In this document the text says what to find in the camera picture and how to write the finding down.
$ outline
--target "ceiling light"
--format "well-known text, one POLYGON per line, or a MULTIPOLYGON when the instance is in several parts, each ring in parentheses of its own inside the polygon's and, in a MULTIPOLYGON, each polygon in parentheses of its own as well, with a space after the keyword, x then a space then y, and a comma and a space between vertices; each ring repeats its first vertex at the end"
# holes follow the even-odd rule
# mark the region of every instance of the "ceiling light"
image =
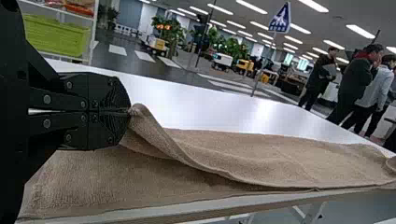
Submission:
POLYGON ((230 16, 232 16, 233 15, 233 13, 231 12, 231 11, 229 11, 229 10, 226 10, 226 9, 224 9, 224 8, 222 8, 222 7, 218 7, 218 6, 215 6, 215 5, 213 5, 213 4, 207 4, 209 7, 213 7, 215 10, 218 10, 218 11, 220 11, 220 12, 223 12, 223 13, 225 13, 225 14, 227 14, 227 15, 230 15, 230 16))
POLYGON ((197 16, 197 14, 195 14, 193 12, 190 12, 190 11, 188 11, 186 9, 180 8, 180 7, 177 10, 179 10, 181 12, 184 12, 184 13, 187 13, 187 14, 190 14, 190 15, 195 16, 195 17, 197 16))
POLYGON ((311 52, 307 52, 307 54, 311 55, 312 57, 319 58, 319 56, 317 54, 314 54, 314 53, 311 53, 311 52))
POLYGON ((266 44, 272 44, 272 42, 271 42, 271 41, 268 41, 268 40, 263 40, 262 42, 264 42, 264 43, 266 43, 266 44))
POLYGON ((348 60, 343 59, 343 58, 337 58, 338 61, 340 61, 341 63, 349 63, 348 60))
POLYGON ((291 36, 289 36, 289 35, 285 35, 285 38, 287 38, 288 40, 293 41, 294 43, 303 44, 303 42, 302 42, 301 40, 298 40, 298 39, 296 39, 296 38, 293 38, 293 37, 291 37, 291 36))
POLYGON ((392 53, 396 53, 396 47, 387 47, 387 49, 392 53))
POLYGON ((306 4, 309 7, 312 7, 314 10, 316 10, 318 12, 322 12, 322 13, 329 12, 329 9, 321 6, 320 4, 318 4, 312 0, 299 0, 299 1, 302 2, 303 4, 306 4))
POLYGON ((181 12, 178 12, 178 11, 173 10, 173 9, 171 9, 171 10, 169 10, 169 11, 172 12, 172 13, 175 13, 175 14, 177 14, 177 15, 180 15, 180 16, 186 16, 186 14, 181 13, 181 12))
POLYGON ((350 30, 354 31, 355 33, 358 33, 359 35, 362 35, 362 36, 366 37, 367 39, 374 39, 375 38, 375 35, 372 35, 372 34, 368 33, 367 31, 361 29, 357 25, 347 25, 346 27, 349 28, 350 30))
POLYGON ((257 12, 263 14, 263 15, 268 14, 268 12, 266 12, 265 10, 262 10, 262 9, 259 8, 259 7, 253 6, 253 5, 251 5, 250 3, 247 3, 247 2, 245 2, 245 1, 243 1, 243 0, 236 0, 236 2, 239 3, 239 4, 241 4, 241 5, 244 6, 244 7, 248 7, 248 8, 250 8, 250 9, 252 9, 252 10, 255 10, 255 11, 257 11, 257 12))
POLYGON ((227 29, 222 29, 222 30, 225 31, 225 32, 227 32, 227 33, 230 33, 230 34, 232 34, 232 35, 236 35, 236 32, 234 32, 234 31, 227 30, 227 29))
POLYGON ((286 47, 289 47, 289 48, 291 48, 291 49, 298 49, 297 47, 295 47, 295 46, 293 46, 293 45, 291 45, 291 44, 288 44, 288 43, 283 43, 286 47))
POLYGON ((314 51, 317 51, 317 52, 319 52, 319 53, 322 53, 322 54, 328 54, 328 52, 327 51, 325 51, 325 50, 323 50, 323 49, 318 49, 318 48, 312 48, 314 51))
POLYGON ((290 27, 293 28, 294 30, 298 30, 298 31, 300 31, 301 33, 306 34, 306 35, 312 34, 310 31, 305 30, 303 27, 298 26, 298 25, 296 25, 296 24, 294 24, 294 23, 292 23, 292 24, 290 25, 290 27))
POLYGON ((246 33, 246 32, 243 32, 243 31, 238 31, 238 33, 239 33, 239 34, 242 34, 242 35, 247 35, 247 36, 249 36, 249 37, 253 37, 253 35, 248 34, 248 33, 246 33))
POLYGON ((260 36, 262 36, 262 37, 264 37, 264 38, 273 40, 273 38, 272 38, 271 36, 269 36, 269 35, 265 35, 265 34, 262 34, 262 33, 258 33, 258 35, 260 35, 260 36))
POLYGON ((247 28, 246 26, 243 26, 243 25, 238 24, 238 23, 233 22, 233 21, 227 21, 227 22, 230 23, 231 25, 234 25, 234 26, 242 28, 242 29, 246 29, 247 28))
POLYGON ((288 48, 283 48, 283 50, 288 51, 290 53, 296 53, 296 51, 292 50, 292 49, 288 49, 288 48))
POLYGON ((303 54, 303 57, 305 57, 308 60, 314 60, 312 57, 309 57, 308 55, 303 54))
POLYGON ((261 25, 261 24, 259 24, 258 22, 251 21, 250 23, 251 23, 252 25, 258 26, 258 27, 260 27, 260 28, 262 28, 262 29, 264 29, 264 30, 268 30, 268 27, 266 27, 266 26, 264 26, 264 25, 261 25))
POLYGON ((201 12, 202 14, 208 15, 209 13, 207 11, 201 10, 198 7, 190 7, 192 10, 195 10, 197 12, 201 12))
POLYGON ((326 44, 328 44, 330 46, 333 46, 333 47, 335 47, 337 49, 340 49, 340 50, 346 49, 346 48, 342 47, 341 45, 332 42, 331 40, 323 40, 323 42, 325 42, 326 44))
POLYGON ((250 41, 257 42, 257 40, 255 40, 255 39, 253 39, 253 38, 250 38, 250 37, 245 37, 245 38, 248 39, 248 40, 250 40, 250 41))
POLYGON ((219 26, 222 26, 222 27, 227 27, 227 25, 226 25, 226 24, 223 24, 223 23, 221 23, 221 22, 218 22, 218 21, 213 21, 213 20, 210 20, 210 22, 212 22, 212 23, 215 23, 215 24, 217 24, 217 25, 219 25, 219 26))

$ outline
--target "sign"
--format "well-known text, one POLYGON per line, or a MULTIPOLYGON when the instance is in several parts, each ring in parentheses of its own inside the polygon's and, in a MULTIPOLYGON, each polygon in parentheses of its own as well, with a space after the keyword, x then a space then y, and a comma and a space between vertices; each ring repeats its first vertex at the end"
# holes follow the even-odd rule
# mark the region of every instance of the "sign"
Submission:
POLYGON ((271 19, 269 32, 287 34, 291 25, 290 2, 287 2, 280 11, 271 19))

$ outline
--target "beige fabric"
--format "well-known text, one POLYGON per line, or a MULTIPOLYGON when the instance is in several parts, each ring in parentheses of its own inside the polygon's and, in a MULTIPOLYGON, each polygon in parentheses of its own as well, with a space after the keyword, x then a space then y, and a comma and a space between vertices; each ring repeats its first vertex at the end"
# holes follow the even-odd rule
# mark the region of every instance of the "beige fabric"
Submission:
POLYGON ((143 105, 134 105, 131 113, 124 147, 56 152, 42 167, 20 218, 87 216, 314 189, 394 189, 396 175, 373 147, 165 130, 143 105))

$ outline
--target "signpost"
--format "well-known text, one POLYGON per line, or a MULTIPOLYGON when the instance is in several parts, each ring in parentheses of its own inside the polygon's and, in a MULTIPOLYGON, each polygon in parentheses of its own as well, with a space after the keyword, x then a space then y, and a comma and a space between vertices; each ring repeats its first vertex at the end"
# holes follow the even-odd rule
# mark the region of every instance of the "signpost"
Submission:
MULTIPOLYGON (((274 45, 276 41, 276 34, 287 34, 290 30, 291 25, 291 10, 290 10, 290 2, 286 2, 286 4, 275 14, 275 16, 271 19, 268 25, 268 31, 273 32, 273 41, 268 49, 267 55, 264 58, 264 63, 262 64, 262 69, 259 71, 262 72, 264 66, 267 63, 267 59, 272 57, 274 50, 271 51, 271 47, 274 45)), ((257 85, 259 84, 259 78, 256 80, 256 84, 254 85, 254 89, 251 93, 251 97, 254 96, 254 92, 257 90, 257 85)))

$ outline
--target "black jacket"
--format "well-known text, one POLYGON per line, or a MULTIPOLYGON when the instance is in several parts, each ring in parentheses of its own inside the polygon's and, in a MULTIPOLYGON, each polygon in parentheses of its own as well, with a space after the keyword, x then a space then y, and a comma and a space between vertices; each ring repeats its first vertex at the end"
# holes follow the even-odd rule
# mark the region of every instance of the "black jacket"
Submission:
POLYGON ((353 99, 363 97, 366 87, 373 81, 371 69, 372 63, 368 59, 353 60, 346 68, 338 94, 353 99))
POLYGON ((318 91, 320 93, 324 93, 329 85, 329 80, 327 78, 320 78, 327 77, 329 72, 323 68, 324 65, 335 63, 334 59, 330 59, 327 55, 320 54, 317 62, 314 65, 314 70, 312 71, 311 75, 309 76, 308 82, 306 83, 306 88, 310 91, 318 91))

